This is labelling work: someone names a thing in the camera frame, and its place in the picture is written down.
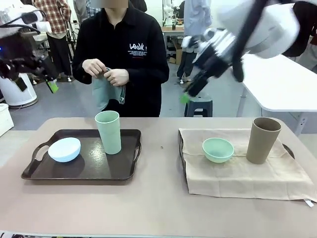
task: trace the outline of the person's hand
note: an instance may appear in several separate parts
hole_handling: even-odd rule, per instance
[[[129,82],[129,73],[125,69],[112,69],[104,77],[115,87],[126,85]]]
[[[107,72],[107,67],[99,59],[87,59],[83,62],[83,69],[86,73],[97,78],[100,73]]]

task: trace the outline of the stool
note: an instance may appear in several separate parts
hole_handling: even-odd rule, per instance
[[[196,112],[197,109],[202,109],[202,112]],[[199,94],[186,104],[184,116],[192,118],[193,116],[201,115],[204,118],[212,118],[212,99],[206,94]]]

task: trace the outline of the white box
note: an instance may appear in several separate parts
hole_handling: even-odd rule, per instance
[[[5,134],[12,127],[14,127],[14,124],[9,112],[9,106],[0,103],[0,136]]]

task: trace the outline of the pants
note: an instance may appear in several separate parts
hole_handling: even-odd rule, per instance
[[[69,46],[66,36],[61,39],[56,39],[48,35],[48,41],[51,49],[53,63],[59,73],[71,76]]]
[[[177,71],[177,77],[182,77],[184,73],[186,77],[189,77],[192,74],[194,68],[193,61],[195,58],[196,53],[188,53],[183,51],[181,63]]]

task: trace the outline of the plaid shirt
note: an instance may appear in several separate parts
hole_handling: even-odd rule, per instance
[[[46,13],[53,34],[67,32],[65,22],[70,21],[71,10],[65,0],[33,0],[33,5]]]
[[[96,15],[96,13],[101,11],[101,8],[91,7],[91,0],[87,0],[86,9],[87,9],[88,17],[92,17],[92,16]]]

